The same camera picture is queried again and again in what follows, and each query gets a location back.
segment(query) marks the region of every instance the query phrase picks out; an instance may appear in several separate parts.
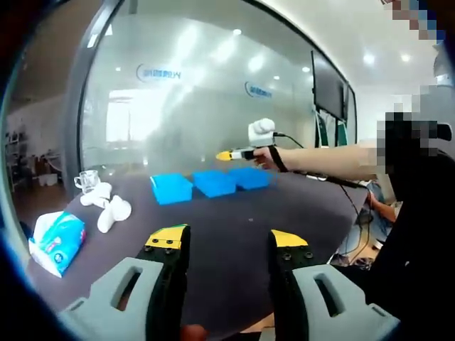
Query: black wrist strap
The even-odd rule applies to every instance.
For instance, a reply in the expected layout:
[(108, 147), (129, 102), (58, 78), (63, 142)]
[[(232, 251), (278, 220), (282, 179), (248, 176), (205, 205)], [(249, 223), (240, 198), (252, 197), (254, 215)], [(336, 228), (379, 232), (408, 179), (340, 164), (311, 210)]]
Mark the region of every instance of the black wrist strap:
[(277, 165), (279, 171), (282, 173), (287, 173), (288, 170), (284, 165), (282, 158), (279, 156), (278, 150), (275, 148), (275, 146), (269, 146), (269, 151), (270, 155), (272, 156), (272, 160), (275, 162), (275, 165)]

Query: ceiling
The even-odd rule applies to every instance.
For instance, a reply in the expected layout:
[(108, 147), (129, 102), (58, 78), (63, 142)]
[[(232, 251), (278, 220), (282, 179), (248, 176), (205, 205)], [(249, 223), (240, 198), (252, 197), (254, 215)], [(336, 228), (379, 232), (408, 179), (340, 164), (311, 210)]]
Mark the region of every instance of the ceiling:
[[(408, 21), (392, 20), (392, 12), (379, 0), (261, 1), (315, 41), (355, 91), (372, 87), (407, 93), (434, 80), (434, 41), (419, 40)], [(41, 24), (23, 58), (15, 103), (37, 102), (65, 91), (75, 50), (100, 4), (101, 0), (69, 1)], [(283, 40), (273, 41), (289, 48)], [(366, 54), (374, 56), (374, 64), (365, 63)], [(409, 62), (402, 61), (402, 54)]]

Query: television screen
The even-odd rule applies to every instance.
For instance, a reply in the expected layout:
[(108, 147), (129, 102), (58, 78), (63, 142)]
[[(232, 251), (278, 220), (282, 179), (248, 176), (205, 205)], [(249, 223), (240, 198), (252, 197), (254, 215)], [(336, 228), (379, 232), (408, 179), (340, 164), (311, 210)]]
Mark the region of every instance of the television screen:
[(338, 119), (346, 119), (343, 109), (344, 81), (324, 56), (312, 51), (314, 104)]

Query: tissue box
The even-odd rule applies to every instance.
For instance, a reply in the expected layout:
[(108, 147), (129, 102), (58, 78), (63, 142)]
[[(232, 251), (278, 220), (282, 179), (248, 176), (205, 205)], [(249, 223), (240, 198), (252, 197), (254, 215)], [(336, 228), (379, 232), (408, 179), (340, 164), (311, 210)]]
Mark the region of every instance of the tissue box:
[(55, 212), (38, 218), (28, 247), (38, 264), (61, 278), (84, 239), (82, 220), (68, 212)]

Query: blue logo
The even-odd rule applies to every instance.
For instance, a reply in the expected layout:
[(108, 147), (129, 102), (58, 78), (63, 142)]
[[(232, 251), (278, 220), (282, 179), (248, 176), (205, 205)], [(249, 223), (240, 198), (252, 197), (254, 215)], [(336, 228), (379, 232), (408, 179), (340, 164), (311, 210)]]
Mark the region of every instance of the blue logo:
[(140, 64), (136, 69), (136, 77), (144, 83), (157, 78), (179, 80), (181, 78), (181, 72), (174, 70), (149, 69), (144, 64)]
[(261, 89), (260, 87), (251, 84), (251, 82), (245, 83), (245, 91), (250, 97), (262, 97), (262, 98), (272, 98), (272, 93)]

